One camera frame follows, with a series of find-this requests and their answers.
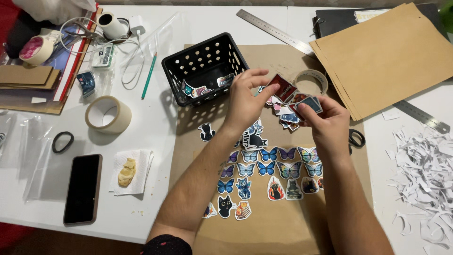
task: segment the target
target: green object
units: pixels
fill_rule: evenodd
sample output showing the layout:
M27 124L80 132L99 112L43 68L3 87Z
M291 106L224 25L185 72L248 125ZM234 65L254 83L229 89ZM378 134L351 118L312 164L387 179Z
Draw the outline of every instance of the green object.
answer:
M440 20L445 26L445 30L449 33L453 33L453 0L445 4L445 6L439 11Z
M142 99L145 98L146 90L148 89L149 80L151 79L151 74L153 73L154 64L156 63L156 58L157 58L157 52L156 52L156 54L154 54L153 63L151 64L151 68L149 69L148 78L146 79L145 88L143 89L143 93L142 93Z

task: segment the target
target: purple butterfly sticker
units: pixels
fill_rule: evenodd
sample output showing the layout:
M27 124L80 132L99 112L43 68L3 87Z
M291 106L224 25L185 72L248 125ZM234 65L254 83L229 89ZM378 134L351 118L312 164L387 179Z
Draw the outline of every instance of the purple butterfly sticker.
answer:
M233 176L234 165L225 167L220 175L221 178Z
M228 158L227 163L236 163L237 161L237 155L239 155L239 151L232 152L230 154L230 157Z
M294 156L296 154L296 148L290 148L288 151L286 151L283 148L279 148L279 153L280 153L280 158L283 160L286 159L294 159Z

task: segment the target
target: metal ruler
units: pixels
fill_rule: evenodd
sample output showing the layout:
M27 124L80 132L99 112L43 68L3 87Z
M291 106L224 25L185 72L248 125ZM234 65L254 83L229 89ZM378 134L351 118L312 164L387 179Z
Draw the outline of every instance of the metal ruler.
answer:
M450 133L450 126L438 121L433 116L425 113L424 111L420 110L419 108L413 106L412 104L406 102L405 100L401 100L393 104L399 110L407 113L409 116L413 117L414 119L434 128L441 134Z
M268 34L274 36L277 39L280 39L282 42L287 43L294 48L302 51L313 59L316 59L316 55L313 52L313 49L310 45L297 40L296 38L288 35L287 33L281 31L280 29L274 27L273 25L255 17L254 15L241 9L236 13L236 16L243 18L245 21L251 23L252 25L262 29Z

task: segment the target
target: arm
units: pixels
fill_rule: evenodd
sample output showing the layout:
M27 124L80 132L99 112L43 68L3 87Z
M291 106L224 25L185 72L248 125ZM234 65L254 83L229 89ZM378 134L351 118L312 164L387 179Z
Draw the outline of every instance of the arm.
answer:
M269 82L268 78L259 76L267 73L265 69L249 69L234 78L222 127L168 193L147 241L170 234L192 246L203 212L212 198L234 144L244 130L258 119L266 100L280 87L274 84L263 89L258 96L253 96L251 88Z
M318 116L300 104L299 113L312 127L313 139L324 168L327 220L337 254L393 254L377 221L349 156L349 112L335 100L318 97L323 112Z

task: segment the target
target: black plastic basket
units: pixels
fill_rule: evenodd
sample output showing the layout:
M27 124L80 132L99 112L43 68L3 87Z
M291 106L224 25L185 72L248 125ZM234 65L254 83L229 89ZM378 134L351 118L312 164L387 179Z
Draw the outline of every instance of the black plastic basket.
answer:
M179 106L199 106L229 92L232 82L219 87L217 79L231 73L237 75L249 67L229 33L222 33L206 41L177 52L162 60L162 67ZM206 86L212 91L192 98L181 85L183 79L191 87Z

